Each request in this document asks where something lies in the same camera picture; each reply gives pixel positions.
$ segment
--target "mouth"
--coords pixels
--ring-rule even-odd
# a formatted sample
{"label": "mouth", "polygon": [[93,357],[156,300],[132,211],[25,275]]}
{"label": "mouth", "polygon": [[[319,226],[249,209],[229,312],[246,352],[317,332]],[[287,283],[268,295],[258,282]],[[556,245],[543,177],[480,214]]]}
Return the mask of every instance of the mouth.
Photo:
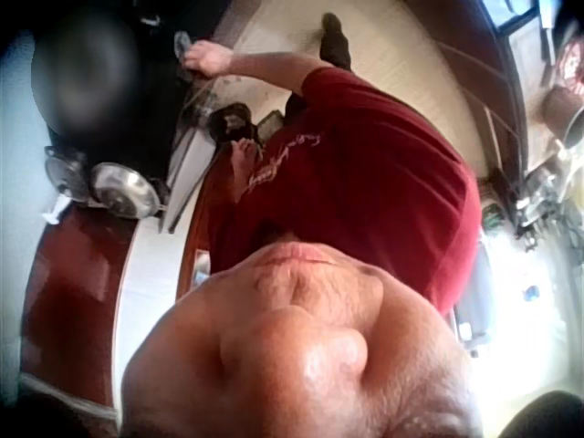
{"label": "mouth", "polygon": [[335,266],[335,259],[317,245],[303,242],[285,242],[265,247],[253,266],[277,266],[286,263],[308,263]]}

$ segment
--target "stainless steel pot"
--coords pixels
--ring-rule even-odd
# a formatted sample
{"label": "stainless steel pot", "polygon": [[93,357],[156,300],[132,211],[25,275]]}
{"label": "stainless steel pot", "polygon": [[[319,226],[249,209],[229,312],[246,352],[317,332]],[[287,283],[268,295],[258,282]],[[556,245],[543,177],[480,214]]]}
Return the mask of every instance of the stainless steel pot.
{"label": "stainless steel pot", "polygon": [[156,214],[161,201],[152,185],[136,171],[114,162],[102,162],[91,171],[91,186],[113,214],[143,219]]}

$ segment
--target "red shirt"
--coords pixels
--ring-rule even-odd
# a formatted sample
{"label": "red shirt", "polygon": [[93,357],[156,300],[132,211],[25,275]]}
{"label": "red shirt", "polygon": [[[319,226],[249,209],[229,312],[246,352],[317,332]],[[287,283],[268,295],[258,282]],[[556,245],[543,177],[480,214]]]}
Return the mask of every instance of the red shirt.
{"label": "red shirt", "polygon": [[446,313],[475,259],[475,178],[423,117],[353,74],[312,72],[308,109],[266,145],[240,202],[211,212],[213,272],[274,231],[379,266]]}

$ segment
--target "foot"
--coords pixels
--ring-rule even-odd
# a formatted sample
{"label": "foot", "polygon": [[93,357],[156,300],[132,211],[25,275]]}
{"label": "foot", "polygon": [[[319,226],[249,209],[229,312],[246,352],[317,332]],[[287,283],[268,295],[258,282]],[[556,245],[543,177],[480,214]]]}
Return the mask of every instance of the foot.
{"label": "foot", "polygon": [[322,16],[322,28],[325,32],[341,32],[340,20],[332,12],[327,12]]}

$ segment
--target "fingers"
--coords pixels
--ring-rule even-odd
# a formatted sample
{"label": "fingers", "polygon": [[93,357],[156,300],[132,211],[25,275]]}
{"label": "fingers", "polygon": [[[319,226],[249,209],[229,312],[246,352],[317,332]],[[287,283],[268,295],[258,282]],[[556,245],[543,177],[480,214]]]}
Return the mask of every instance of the fingers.
{"label": "fingers", "polygon": [[239,141],[231,141],[231,145],[234,149],[238,151],[245,152],[245,150],[251,145],[254,144],[253,140],[249,139],[241,139]]}
{"label": "fingers", "polygon": [[212,43],[208,41],[197,41],[189,47],[189,49],[184,53],[182,63],[187,68],[199,69],[201,66],[201,60],[209,52]]}

